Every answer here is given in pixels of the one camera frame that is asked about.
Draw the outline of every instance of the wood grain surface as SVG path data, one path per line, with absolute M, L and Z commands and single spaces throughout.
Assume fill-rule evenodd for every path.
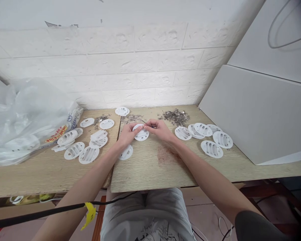
M 100 149 L 96 161 L 117 141 L 120 116 L 115 114 L 114 109 L 86 110 L 79 121 L 80 123 L 84 116 L 96 118 L 102 114 L 111 114 L 110 118 L 114 120 L 115 125 L 107 130 L 108 142 Z M 76 142 L 83 142 L 87 147 L 90 135 L 96 130 L 93 126 L 83 130 L 83 135 L 77 138 Z M 0 167 L 0 197 L 68 191 L 96 162 L 83 165 L 79 163 L 78 157 L 66 160 L 65 151 L 54 152 L 51 150 L 52 147 L 43 149 L 41 153 L 21 164 Z M 103 187 L 109 185 L 110 178 L 111 172 Z
M 197 122 L 213 124 L 195 105 L 133 108 L 131 113 L 143 115 L 143 119 L 157 119 L 158 114 L 161 115 L 163 111 L 175 108 L 180 111 L 185 110 L 190 115 L 191 119 L 185 125 L 186 127 Z M 174 133 L 176 126 L 173 126 L 168 120 L 165 123 Z M 229 151 L 223 149 L 223 157 L 215 159 L 205 155 L 202 151 L 200 145 L 203 140 L 213 141 L 213 137 L 205 137 L 202 140 L 191 138 L 183 142 L 231 182 L 301 176 L 301 161 L 281 165 L 256 166 L 236 145 Z M 161 143 L 156 136 L 150 134 L 148 139 L 142 142 L 133 140 L 132 146 L 133 155 L 127 160 L 118 160 L 114 166 L 111 192 L 197 185 L 176 152 Z

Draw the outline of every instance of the hand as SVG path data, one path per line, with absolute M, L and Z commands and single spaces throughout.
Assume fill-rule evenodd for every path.
M 138 123 L 126 124 L 121 131 L 121 134 L 118 138 L 117 143 L 120 144 L 123 148 L 126 148 L 134 139 L 134 137 L 140 132 L 143 127 L 139 126 L 136 130 L 133 131 L 133 128 Z
M 150 119 L 147 124 L 144 125 L 144 129 L 155 134 L 162 141 L 169 143 L 175 140 L 174 134 L 168 129 L 163 120 Z

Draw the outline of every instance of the yellow tag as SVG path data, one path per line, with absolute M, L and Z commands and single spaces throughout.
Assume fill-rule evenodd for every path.
M 88 213 L 86 215 L 86 223 L 85 225 L 81 228 L 80 231 L 84 230 L 88 224 L 94 220 L 95 216 L 96 216 L 96 208 L 94 207 L 94 205 L 92 205 L 92 203 L 85 203 L 85 206 L 88 209 Z

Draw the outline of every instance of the white plastic battery holder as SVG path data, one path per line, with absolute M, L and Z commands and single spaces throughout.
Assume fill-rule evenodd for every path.
M 232 138 L 225 132 L 220 132 L 220 131 L 215 132 L 213 134 L 213 140 L 220 147 L 225 148 L 225 149 L 229 149 L 233 146 Z
M 84 130 L 82 128 L 75 128 L 74 131 L 77 131 L 78 133 L 76 138 L 80 137 L 84 133 Z
M 133 154 L 133 147 L 129 145 L 123 153 L 118 157 L 119 160 L 127 160 Z
M 112 119 L 106 119 L 103 120 L 100 124 L 99 127 L 101 129 L 107 130 L 109 128 L 112 128 L 114 126 L 115 122 Z
M 213 132 L 211 128 L 209 128 L 207 125 L 203 123 L 195 123 L 194 129 L 202 136 L 211 136 L 213 135 Z
M 186 127 L 177 127 L 175 129 L 175 135 L 184 141 L 187 141 L 192 138 L 191 132 Z
M 89 146 L 91 148 L 94 148 L 94 149 L 96 149 L 96 148 L 102 148 L 103 146 L 106 145 L 107 141 L 108 141 L 108 137 L 105 137 L 104 139 L 97 140 L 97 141 L 91 140 L 89 142 Z
M 128 115 L 130 112 L 130 110 L 126 107 L 118 107 L 116 110 L 115 110 L 115 113 L 119 116 L 126 116 Z
M 68 143 L 71 143 L 73 140 L 75 140 L 78 136 L 78 132 L 75 130 L 71 130 L 63 134 L 58 140 L 58 145 L 67 145 Z
M 221 129 L 220 127 L 216 126 L 216 125 L 208 124 L 207 126 L 208 126 L 209 128 L 211 128 L 213 134 L 214 134 L 215 132 L 217 132 L 217 131 L 222 131 L 222 129 Z
M 218 144 L 212 141 L 202 141 L 201 148 L 204 153 L 210 157 L 221 158 L 223 156 L 223 150 Z
M 205 136 L 200 135 L 195 129 L 194 129 L 194 125 L 191 124 L 188 126 L 188 130 L 189 132 L 192 134 L 192 137 L 196 138 L 196 139 L 203 139 Z
M 137 124 L 134 126 L 133 131 L 136 130 L 138 127 L 143 126 L 144 124 Z M 138 132 L 135 136 L 135 139 L 138 141 L 145 141 L 149 136 L 149 131 L 145 130 L 144 128 Z
M 105 139 L 105 137 L 108 135 L 108 132 L 105 130 L 99 130 L 97 132 L 95 132 L 94 134 L 92 134 L 90 136 L 90 140 L 92 141 L 98 141 L 101 139 Z
M 81 164 L 92 163 L 99 154 L 99 148 L 86 147 L 84 151 L 79 155 L 79 162 Z
M 86 128 L 87 126 L 92 125 L 95 122 L 94 118 L 87 118 L 84 119 L 81 123 L 80 123 L 80 127 Z
M 56 145 L 53 148 L 51 148 L 53 151 L 58 152 L 58 151 L 63 151 L 65 149 L 67 149 L 68 147 L 70 147 L 73 143 L 75 142 L 75 140 L 73 140 L 71 143 L 68 143 L 66 145 Z
M 80 153 L 82 153 L 82 151 L 85 148 L 85 144 L 83 142 L 76 142 L 74 144 L 72 144 L 66 151 L 64 154 L 64 158 L 66 160 L 72 160 L 75 159 L 77 156 L 80 155 Z

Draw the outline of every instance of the white brick wall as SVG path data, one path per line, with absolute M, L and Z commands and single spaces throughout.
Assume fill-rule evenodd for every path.
M 41 77 L 87 109 L 198 104 L 246 25 L 0 31 L 0 76 Z

